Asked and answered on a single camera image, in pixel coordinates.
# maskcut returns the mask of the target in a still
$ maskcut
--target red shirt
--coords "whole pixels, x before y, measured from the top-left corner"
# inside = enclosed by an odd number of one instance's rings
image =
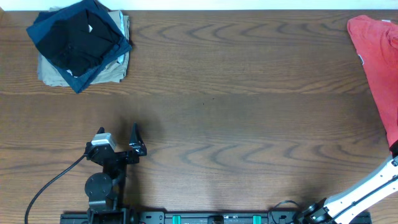
[[[363,68],[391,146],[398,140],[398,26],[368,16],[352,18],[347,29]]]

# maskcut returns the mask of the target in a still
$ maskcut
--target stack of clothes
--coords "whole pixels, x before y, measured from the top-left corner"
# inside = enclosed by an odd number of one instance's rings
[[[120,82],[126,76],[129,17],[107,12],[94,0],[41,12],[27,33],[39,50],[37,74],[49,86],[81,93],[90,83]]]

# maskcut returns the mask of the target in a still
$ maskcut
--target wood grain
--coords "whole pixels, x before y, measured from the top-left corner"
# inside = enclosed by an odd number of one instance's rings
[[[396,21],[395,11],[124,13],[135,43],[126,79],[79,95],[37,80],[25,32],[37,12],[0,20],[0,223],[22,223],[100,126],[122,151],[139,123],[149,151],[129,167],[125,202],[169,211],[319,201],[388,155],[346,21]],[[85,181],[100,171],[81,162],[39,197],[30,222],[85,211]],[[373,206],[374,223],[396,223],[397,204]]]

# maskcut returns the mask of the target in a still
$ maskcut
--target black cable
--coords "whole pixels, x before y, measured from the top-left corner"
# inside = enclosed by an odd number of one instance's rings
[[[41,193],[43,193],[43,191],[50,186],[50,184],[52,184],[54,181],[58,180],[63,174],[66,174],[68,171],[70,171],[73,167],[75,167],[82,159],[84,159],[86,156],[83,155],[81,156],[76,162],[74,162],[70,167],[68,167],[67,169],[65,169],[62,173],[60,173],[58,176],[54,177],[52,180],[50,180],[50,182],[48,182],[46,185],[44,185],[44,187],[42,187],[39,192],[37,192],[37,194],[35,195],[35,197],[30,201],[30,204],[28,205],[26,212],[25,212],[25,224],[28,224],[27,220],[28,220],[28,216],[29,216],[29,211],[32,208],[33,203],[35,203],[36,199],[39,197],[39,195]]]
[[[297,202],[293,201],[293,200],[284,200],[284,201],[279,202],[277,205],[275,205],[272,209],[270,209],[270,210],[268,211],[269,216],[271,216],[272,221],[274,221],[275,224],[279,224],[279,223],[277,223],[277,222],[274,220],[274,216],[273,216],[273,214],[272,214],[272,211],[275,210],[275,208],[277,208],[279,205],[283,205],[283,204],[286,204],[286,203],[295,204],[296,206],[298,206],[298,208],[300,208],[300,205],[299,205]]]

